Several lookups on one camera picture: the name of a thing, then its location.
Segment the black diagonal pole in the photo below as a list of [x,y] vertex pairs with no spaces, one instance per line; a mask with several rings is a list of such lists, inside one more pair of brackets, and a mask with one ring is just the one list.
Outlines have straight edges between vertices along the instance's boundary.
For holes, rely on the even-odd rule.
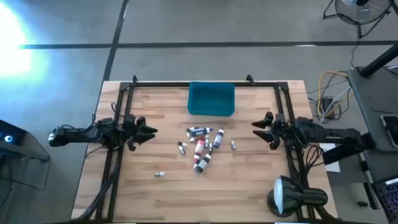
[[363,78],[369,78],[374,72],[385,66],[391,60],[398,57],[398,44],[394,44],[391,48],[385,51],[382,55],[378,56],[369,65],[360,70],[359,74]]

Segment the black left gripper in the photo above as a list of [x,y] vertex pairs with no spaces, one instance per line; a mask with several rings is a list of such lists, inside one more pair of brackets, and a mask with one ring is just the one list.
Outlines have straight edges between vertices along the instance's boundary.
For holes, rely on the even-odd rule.
[[155,138],[155,134],[158,131],[156,128],[152,128],[146,125],[146,118],[141,116],[138,119],[133,114],[128,114],[124,118],[123,122],[124,138],[130,151],[135,151],[135,143],[139,145],[144,142]]

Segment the dark grey side table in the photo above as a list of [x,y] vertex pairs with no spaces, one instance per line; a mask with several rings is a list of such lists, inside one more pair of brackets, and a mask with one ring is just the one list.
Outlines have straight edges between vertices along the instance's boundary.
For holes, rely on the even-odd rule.
[[376,182],[396,178],[398,148],[392,146],[380,115],[398,116],[398,75],[382,68],[370,78],[363,78],[351,69],[348,79],[374,143],[374,149],[365,153],[371,175]]

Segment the black device with blue light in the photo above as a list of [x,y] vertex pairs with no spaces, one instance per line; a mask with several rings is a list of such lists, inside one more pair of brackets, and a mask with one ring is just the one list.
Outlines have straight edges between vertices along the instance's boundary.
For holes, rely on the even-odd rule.
[[26,131],[0,119],[0,140],[20,146]]

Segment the black floor fan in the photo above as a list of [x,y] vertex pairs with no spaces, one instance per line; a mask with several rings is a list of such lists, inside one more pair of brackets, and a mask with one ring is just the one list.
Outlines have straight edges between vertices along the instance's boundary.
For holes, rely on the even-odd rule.
[[362,39],[391,12],[394,3],[395,0],[330,0],[323,19],[340,18],[355,26]]

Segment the white paper sheet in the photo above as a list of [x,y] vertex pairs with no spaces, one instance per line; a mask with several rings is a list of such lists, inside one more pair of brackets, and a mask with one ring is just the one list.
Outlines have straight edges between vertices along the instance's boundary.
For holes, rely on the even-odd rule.
[[[333,143],[320,143],[319,146],[323,149],[324,152],[327,152],[334,147],[336,144]],[[339,162],[334,162],[325,166],[327,172],[341,172]]]

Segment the large black food coloring bottle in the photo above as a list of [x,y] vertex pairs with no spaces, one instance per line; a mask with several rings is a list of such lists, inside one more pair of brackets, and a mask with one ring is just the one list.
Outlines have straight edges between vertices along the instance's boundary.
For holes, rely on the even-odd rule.
[[198,169],[196,172],[202,173],[205,170],[205,168],[207,167],[210,160],[211,160],[211,155],[207,154],[203,159],[200,160],[199,164],[197,165]]

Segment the large blue food coloring bottle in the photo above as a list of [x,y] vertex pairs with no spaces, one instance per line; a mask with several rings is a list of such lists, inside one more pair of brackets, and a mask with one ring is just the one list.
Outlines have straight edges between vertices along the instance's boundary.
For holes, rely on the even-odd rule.
[[197,137],[197,136],[207,135],[210,132],[212,132],[213,130],[214,130],[213,128],[193,127],[193,128],[190,128],[190,134],[192,137]]

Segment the large purple food coloring bottle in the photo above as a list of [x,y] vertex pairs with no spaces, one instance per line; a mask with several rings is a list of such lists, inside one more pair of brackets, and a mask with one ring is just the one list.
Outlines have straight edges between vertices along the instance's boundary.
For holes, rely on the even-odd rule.
[[213,142],[213,147],[214,148],[219,148],[221,146],[221,142],[223,140],[223,137],[224,137],[224,130],[223,129],[219,129],[217,134],[216,134],[216,136],[215,136],[214,142]]

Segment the black smartphone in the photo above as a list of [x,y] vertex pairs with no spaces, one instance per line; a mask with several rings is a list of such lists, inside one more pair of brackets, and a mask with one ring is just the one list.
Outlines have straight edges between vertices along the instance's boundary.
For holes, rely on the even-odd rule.
[[380,115],[380,120],[392,146],[398,148],[398,116],[394,114]]

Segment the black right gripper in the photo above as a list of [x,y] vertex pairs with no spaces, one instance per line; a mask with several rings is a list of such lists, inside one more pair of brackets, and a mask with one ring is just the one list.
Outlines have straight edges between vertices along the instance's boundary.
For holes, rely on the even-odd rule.
[[276,114],[274,119],[273,113],[268,111],[264,119],[251,124],[257,128],[265,128],[271,125],[271,131],[253,131],[256,136],[270,142],[271,149],[277,149],[281,139],[287,141],[289,146],[298,146],[298,129],[296,125],[286,122],[284,114]]

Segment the black aluminium table frame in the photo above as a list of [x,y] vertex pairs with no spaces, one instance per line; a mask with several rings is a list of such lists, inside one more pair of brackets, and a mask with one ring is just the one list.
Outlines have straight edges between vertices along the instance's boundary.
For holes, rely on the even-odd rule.
[[[277,217],[266,196],[280,175],[303,169],[303,158],[292,159],[283,146],[273,151],[253,131],[253,121],[266,112],[289,120],[310,116],[303,82],[235,82],[232,116],[194,116],[188,112],[188,82],[104,82],[96,115],[121,119],[124,114],[143,116],[158,129],[154,139],[135,151],[100,149],[90,144],[71,218],[78,222],[113,174],[111,187],[90,223],[262,223]],[[178,142],[187,140],[193,126],[224,129],[220,148],[201,174],[193,170],[195,145],[185,155]],[[231,141],[236,149],[231,149]],[[165,172],[155,177],[155,172]]]

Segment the laptop with lit keyboard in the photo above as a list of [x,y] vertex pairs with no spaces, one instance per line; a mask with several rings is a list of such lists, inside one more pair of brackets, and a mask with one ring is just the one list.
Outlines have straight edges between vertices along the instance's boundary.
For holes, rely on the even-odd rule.
[[398,223],[398,176],[373,183],[373,189],[389,223]]

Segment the teal plastic bin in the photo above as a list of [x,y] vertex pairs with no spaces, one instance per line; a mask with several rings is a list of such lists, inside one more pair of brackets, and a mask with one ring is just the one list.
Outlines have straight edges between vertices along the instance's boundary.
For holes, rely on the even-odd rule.
[[231,116],[235,111],[235,85],[228,82],[191,82],[187,109],[192,115]]

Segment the grey side stand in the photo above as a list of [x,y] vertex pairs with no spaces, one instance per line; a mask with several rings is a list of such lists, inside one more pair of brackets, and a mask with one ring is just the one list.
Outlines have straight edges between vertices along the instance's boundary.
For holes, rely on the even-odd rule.
[[0,155],[11,156],[13,159],[36,159],[40,162],[46,163],[47,173],[43,186],[41,187],[36,187],[13,179],[14,182],[18,182],[19,184],[31,187],[35,190],[45,190],[51,168],[51,157],[35,137],[28,137],[27,139],[25,137],[20,144],[15,144],[15,138],[10,135],[0,138]]

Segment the black power adapter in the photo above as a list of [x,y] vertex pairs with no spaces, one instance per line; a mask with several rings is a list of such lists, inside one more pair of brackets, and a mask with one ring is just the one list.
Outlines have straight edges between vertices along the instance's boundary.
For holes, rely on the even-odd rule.
[[333,97],[332,96],[324,96],[321,100],[322,109],[325,112],[324,117],[326,119],[334,119],[335,112],[333,111]]

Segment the black desk lamp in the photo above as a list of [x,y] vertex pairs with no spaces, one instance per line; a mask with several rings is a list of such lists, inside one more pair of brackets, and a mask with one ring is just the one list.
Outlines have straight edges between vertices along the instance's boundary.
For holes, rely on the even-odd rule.
[[328,196],[322,189],[305,188],[290,177],[280,175],[267,195],[267,206],[277,217],[289,217],[303,205],[324,206]]

